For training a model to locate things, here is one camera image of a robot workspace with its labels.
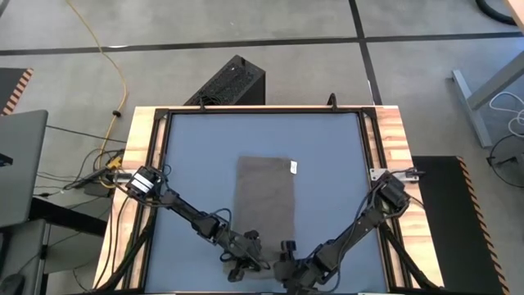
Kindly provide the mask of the wooden table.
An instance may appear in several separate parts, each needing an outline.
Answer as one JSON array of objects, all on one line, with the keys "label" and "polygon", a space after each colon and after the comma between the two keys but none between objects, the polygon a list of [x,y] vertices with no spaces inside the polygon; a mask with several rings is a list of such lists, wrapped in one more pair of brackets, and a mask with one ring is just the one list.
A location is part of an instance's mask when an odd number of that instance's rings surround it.
[{"label": "wooden table", "polygon": [[[200,112],[198,106],[175,106],[174,111],[187,111],[191,114],[211,115],[232,113],[322,113],[331,115],[350,111],[350,106],[341,105],[338,112],[333,112],[328,105],[296,106],[207,106],[206,112]],[[391,169],[411,166],[412,155],[406,138],[400,110],[397,106],[361,106],[354,111],[362,111],[364,137],[369,143],[371,161]],[[160,150],[166,143],[167,113],[169,107],[136,107],[127,138],[123,158],[123,168],[135,171],[139,166],[152,161],[158,165]],[[422,210],[422,194],[418,184],[408,184],[408,192],[416,202],[408,210],[406,217],[400,218],[394,231],[400,236],[406,251],[413,258],[421,271],[433,283],[443,285],[443,279],[437,260],[434,243],[430,233],[427,215]],[[111,269],[122,262],[127,245],[133,236],[145,227],[144,217],[149,216],[148,209],[142,208],[135,201],[126,200],[124,193],[114,195],[111,208],[112,220],[107,224],[102,252],[97,265],[95,285],[104,284],[111,276]]]}]

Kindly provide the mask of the black hazard-striped floor mat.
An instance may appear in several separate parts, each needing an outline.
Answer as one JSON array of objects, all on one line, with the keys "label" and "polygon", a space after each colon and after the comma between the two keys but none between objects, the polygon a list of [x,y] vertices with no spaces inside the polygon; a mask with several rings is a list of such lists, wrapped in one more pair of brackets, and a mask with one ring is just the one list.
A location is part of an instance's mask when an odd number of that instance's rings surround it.
[{"label": "black hazard-striped floor mat", "polygon": [[468,168],[461,157],[415,156],[444,288],[466,295],[511,295]]},{"label": "black hazard-striped floor mat", "polygon": [[0,67],[0,116],[14,112],[33,74],[32,68]]}]

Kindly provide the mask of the light wooden desk edge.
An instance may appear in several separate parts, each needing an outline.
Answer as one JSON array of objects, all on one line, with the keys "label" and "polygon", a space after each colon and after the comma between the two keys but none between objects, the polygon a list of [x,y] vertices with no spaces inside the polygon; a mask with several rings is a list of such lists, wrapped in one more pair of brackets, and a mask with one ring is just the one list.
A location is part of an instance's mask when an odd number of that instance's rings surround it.
[{"label": "light wooden desk edge", "polygon": [[517,27],[524,33],[524,0],[504,0]]}]

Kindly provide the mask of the grey-beige towel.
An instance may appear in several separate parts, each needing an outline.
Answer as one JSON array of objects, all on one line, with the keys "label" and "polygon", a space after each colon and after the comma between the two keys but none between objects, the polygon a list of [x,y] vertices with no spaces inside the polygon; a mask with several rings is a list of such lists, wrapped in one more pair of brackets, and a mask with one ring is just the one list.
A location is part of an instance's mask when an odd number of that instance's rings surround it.
[{"label": "grey-beige towel", "polygon": [[295,238],[294,176],[289,158],[244,156],[237,161],[233,230],[257,231],[261,255],[271,266],[281,242]]}]

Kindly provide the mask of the black aluminium table frame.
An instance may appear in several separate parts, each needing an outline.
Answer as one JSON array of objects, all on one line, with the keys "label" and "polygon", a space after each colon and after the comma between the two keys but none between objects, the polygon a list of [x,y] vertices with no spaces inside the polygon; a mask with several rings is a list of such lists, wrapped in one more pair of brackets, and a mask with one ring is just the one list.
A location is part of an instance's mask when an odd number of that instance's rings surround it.
[{"label": "black aluminium table frame", "polygon": [[[354,219],[369,189],[372,153],[366,109],[346,107],[231,107],[156,112],[146,136],[147,163],[166,167],[169,186],[202,211],[233,206],[237,161],[280,157],[295,189],[297,256],[335,238]],[[148,293],[277,292],[279,283],[230,283],[218,247],[166,209],[153,221],[139,284]]]}]

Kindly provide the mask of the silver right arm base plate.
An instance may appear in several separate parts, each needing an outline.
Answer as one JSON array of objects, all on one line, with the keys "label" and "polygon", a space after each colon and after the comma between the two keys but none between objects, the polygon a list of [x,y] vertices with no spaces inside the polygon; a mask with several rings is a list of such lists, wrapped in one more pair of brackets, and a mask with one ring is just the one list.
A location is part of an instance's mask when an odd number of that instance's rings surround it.
[{"label": "silver right arm base plate", "polygon": [[393,174],[398,180],[402,182],[417,182],[419,181],[419,173],[418,170],[414,167],[410,167],[407,169],[401,169],[401,170],[388,170],[385,168],[380,169],[370,169],[369,170],[369,176],[371,180],[375,181],[378,180],[384,173],[389,172]]}]

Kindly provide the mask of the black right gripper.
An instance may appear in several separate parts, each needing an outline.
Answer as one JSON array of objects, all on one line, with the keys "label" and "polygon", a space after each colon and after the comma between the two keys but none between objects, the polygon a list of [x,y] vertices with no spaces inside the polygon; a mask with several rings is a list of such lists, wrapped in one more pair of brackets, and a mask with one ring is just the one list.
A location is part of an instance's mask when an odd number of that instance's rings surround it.
[{"label": "black right gripper", "polygon": [[281,261],[273,264],[274,277],[287,290],[286,295],[317,292],[315,284],[323,277],[323,262],[317,258],[295,260],[296,242],[281,242]]}]

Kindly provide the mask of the grey laptop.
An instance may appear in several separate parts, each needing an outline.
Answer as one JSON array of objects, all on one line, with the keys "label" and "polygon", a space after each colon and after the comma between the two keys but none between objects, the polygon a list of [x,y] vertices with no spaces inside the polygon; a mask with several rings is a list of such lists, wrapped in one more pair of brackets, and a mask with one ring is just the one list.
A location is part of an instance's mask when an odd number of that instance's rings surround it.
[{"label": "grey laptop", "polygon": [[47,118],[45,110],[0,117],[0,153],[12,159],[0,167],[0,228],[28,219]]}]

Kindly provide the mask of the blue-grey table mat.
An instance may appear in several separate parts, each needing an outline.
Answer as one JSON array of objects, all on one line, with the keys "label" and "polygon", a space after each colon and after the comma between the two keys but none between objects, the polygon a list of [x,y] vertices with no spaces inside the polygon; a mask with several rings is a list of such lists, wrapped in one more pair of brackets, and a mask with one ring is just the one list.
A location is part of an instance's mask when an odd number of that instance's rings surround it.
[{"label": "blue-grey table mat", "polygon": [[[218,212],[239,233],[256,230],[269,261],[281,242],[308,256],[354,220],[368,191],[368,167],[353,114],[176,115],[165,164],[169,186],[196,209]],[[228,281],[221,249],[176,213],[161,209],[145,289],[167,292],[279,292],[271,270]]]}]

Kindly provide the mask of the grey metal desk leg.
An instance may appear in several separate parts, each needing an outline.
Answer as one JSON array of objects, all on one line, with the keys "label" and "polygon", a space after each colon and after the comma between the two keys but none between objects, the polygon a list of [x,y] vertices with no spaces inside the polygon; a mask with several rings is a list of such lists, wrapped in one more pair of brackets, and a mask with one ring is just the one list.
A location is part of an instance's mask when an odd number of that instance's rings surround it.
[{"label": "grey metal desk leg", "polygon": [[524,75],[524,51],[520,52],[475,91],[469,88],[460,70],[453,70],[451,74],[451,79],[457,89],[458,100],[462,104],[480,146],[482,148],[492,147],[493,142],[480,109],[491,102],[493,98],[505,95],[505,89]]}]

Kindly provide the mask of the black computer mouse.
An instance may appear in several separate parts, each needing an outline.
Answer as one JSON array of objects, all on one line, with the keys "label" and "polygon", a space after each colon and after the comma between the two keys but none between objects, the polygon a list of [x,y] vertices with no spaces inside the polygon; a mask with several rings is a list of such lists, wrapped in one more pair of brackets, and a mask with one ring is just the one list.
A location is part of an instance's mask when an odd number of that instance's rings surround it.
[{"label": "black computer mouse", "polygon": [[22,295],[25,277],[21,274],[8,275],[0,282],[0,295]]}]

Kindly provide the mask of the black perforated computer tower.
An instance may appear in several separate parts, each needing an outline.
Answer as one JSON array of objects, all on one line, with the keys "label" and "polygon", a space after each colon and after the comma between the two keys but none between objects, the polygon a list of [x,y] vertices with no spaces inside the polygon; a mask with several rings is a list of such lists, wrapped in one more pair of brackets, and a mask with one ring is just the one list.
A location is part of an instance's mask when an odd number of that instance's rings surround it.
[{"label": "black perforated computer tower", "polygon": [[244,57],[235,55],[184,106],[264,105],[266,103],[266,72]]}]

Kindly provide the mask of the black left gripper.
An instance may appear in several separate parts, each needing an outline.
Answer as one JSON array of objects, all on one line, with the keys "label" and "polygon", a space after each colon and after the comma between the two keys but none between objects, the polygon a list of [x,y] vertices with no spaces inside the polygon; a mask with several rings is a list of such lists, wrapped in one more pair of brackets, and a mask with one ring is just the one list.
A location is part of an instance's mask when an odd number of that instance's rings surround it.
[{"label": "black left gripper", "polygon": [[243,280],[245,271],[263,270],[266,268],[266,260],[262,255],[260,234],[257,230],[245,232],[245,236],[235,236],[228,241],[228,247],[224,250],[224,263],[241,263],[241,268],[231,269],[228,273],[228,282],[239,282]]}]

